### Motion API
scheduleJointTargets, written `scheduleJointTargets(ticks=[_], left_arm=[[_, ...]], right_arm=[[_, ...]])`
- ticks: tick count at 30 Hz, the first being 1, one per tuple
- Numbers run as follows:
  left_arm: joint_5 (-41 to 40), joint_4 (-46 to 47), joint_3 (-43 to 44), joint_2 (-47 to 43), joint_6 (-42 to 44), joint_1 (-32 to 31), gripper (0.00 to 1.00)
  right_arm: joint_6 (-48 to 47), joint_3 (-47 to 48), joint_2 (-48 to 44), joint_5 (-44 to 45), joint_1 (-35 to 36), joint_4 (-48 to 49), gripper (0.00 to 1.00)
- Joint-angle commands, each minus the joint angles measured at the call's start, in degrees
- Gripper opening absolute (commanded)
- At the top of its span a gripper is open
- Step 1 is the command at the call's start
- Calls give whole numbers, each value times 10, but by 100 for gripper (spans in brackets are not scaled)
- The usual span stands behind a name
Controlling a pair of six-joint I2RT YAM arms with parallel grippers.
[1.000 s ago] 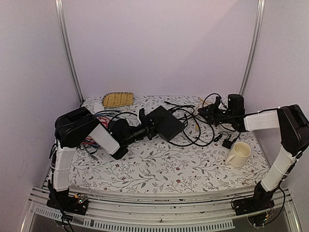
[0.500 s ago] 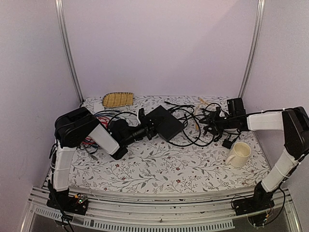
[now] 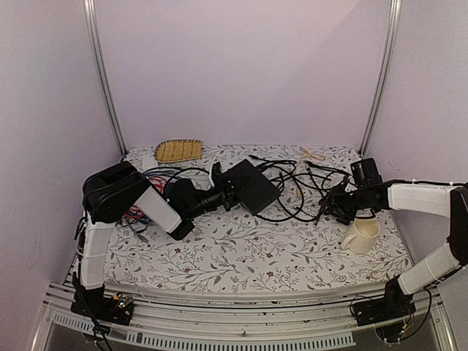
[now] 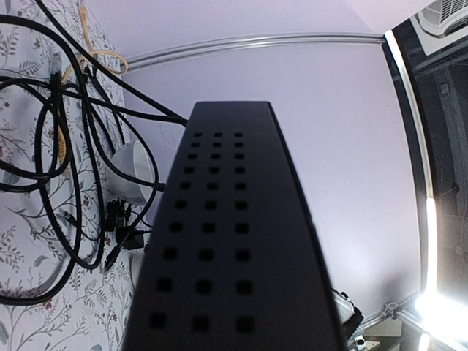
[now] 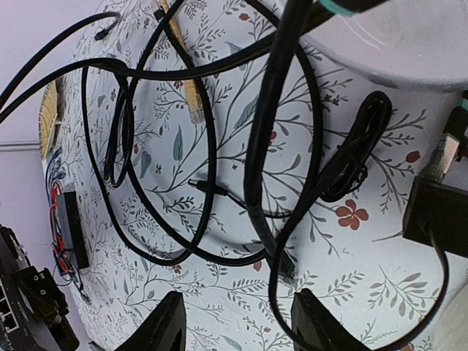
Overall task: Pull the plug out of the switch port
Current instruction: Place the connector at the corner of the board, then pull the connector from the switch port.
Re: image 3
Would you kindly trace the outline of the black network switch box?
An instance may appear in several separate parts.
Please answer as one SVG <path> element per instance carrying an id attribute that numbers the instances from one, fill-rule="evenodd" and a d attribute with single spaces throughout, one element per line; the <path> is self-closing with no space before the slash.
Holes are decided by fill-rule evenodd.
<path id="1" fill-rule="evenodd" d="M 234 198 L 251 215 L 257 215 L 279 199 L 281 192 L 248 159 L 221 174 L 233 186 Z"/>

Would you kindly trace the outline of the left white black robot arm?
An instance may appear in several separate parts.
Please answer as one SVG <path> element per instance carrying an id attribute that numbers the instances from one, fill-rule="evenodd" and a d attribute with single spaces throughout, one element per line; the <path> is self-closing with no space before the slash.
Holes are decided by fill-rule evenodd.
<path id="1" fill-rule="evenodd" d="M 111 322 L 128 325 L 134 305 L 118 293 L 104 295 L 104 266 L 110 234 L 129 209 L 137 207 L 171 238 L 180 241 L 193 229 L 193 220 L 219 207 L 230 210 L 238 194 L 252 179 L 246 174 L 222 172 L 212 166 L 208 190 L 196 189 L 188 179 L 178 180 L 163 195 L 131 163 L 121 162 L 90 176 L 83 185 L 84 215 L 75 234 L 78 266 L 72 277 L 75 297 L 71 310 L 90 317 L 94 324 Z"/>

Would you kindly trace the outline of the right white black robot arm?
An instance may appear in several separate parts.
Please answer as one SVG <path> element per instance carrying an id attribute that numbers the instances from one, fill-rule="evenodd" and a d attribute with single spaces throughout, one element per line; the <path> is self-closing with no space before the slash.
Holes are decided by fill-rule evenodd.
<path id="1" fill-rule="evenodd" d="M 361 300 L 351 307 L 359 326 L 384 322 L 415 312 L 413 295 L 442 282 L 467 265 L 467 185 L 425 184 L 419 181 L 362 181 L 348 191 L 343 181 L 328 191 L 319 204 L 324 212 L 348 223 L 359 210 L 415 211 L 450 220 L 449 236 L 439 248 L 385 284 L 381 298 Z"/>

